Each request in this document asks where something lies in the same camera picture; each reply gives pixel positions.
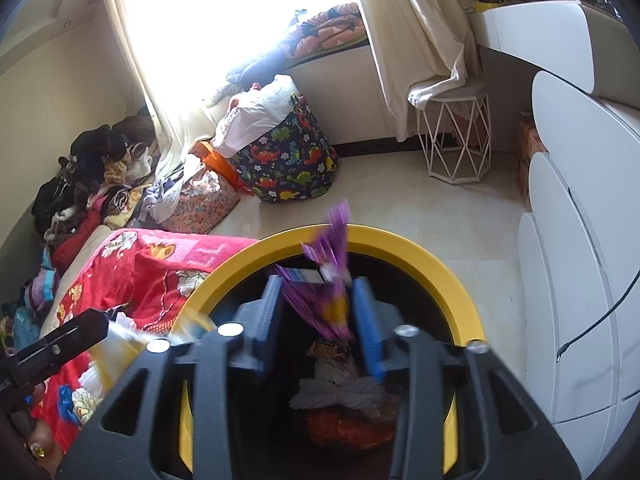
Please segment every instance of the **white wardrobe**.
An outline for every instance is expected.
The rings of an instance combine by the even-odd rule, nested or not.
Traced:
[[[479,43],[542,68],[532,86],[548,153],[530,166],[532,214],[520,221],[526,387],[586,478],[640,400],[640,51],[623,23],[577,2],[502,7],[470,17]]]

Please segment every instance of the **white hexagonal stool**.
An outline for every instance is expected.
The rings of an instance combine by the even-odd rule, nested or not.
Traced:
[[[429,81],[418,83],[411,92],[432,85]],[[437,109],[434,106],[416,109],[418,138],[429,176],[450,184],[479,182],[491,167],[491,110],[485,82],[468,78],[463,87],[443,92],[429,103],[438,105]],[[422,122],[424,131],[420,130]],[[451,136],[455,146],[446,145]]]

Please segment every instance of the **yellow container rim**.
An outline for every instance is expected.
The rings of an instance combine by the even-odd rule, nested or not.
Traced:
[[[186,301],[180,316],[199,313],[208,316],[217,304],[242,280],[284,258],[302,254],[301,243],[314,240],[323,225],[299,227],[274,234],[244,248],[212,272]],[[406,272],[427,290],[444,316],[453,342],[465,346],[473,339],[484,340],[484,329],[471,297],[449,268],[433,254],[399,235],[373,227],[350,224],[347,250],[382,260]],[[180,411],[180,457],[193,471],[193,416],[186,394]],[[458,428],[455,400],[444,423],[444,471],[458,459]]]

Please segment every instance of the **ring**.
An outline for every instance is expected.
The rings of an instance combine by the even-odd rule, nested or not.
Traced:
[[[44,452],[44,449],[42,449],[42,446],[40,444],[36,443],[36,442],[31,444],[29,446],[29,449],[31,449],[31,453],[36,458],[44,458],[45,455],[46,455],[46,453]]]

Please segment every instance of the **red floral blanket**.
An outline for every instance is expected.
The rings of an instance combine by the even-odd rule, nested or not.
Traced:
[[[124,314],[139,329],[168,333],[187,298],[209,273],[254,241],[164,231],[116,231],[69,288],[58,307],[57,322],[61,324],[88,308],[109,310],[126,304]],[[79,425],[89,419],[99,402],[79,383],[89,362],[86,352],[63,366],[47,381],[44,399],[33,410],[34,416],[50,425],[65,452]],[[73,407],[69,410],[72,414],[63,418],[58,401],[60,387],[65,385]]]

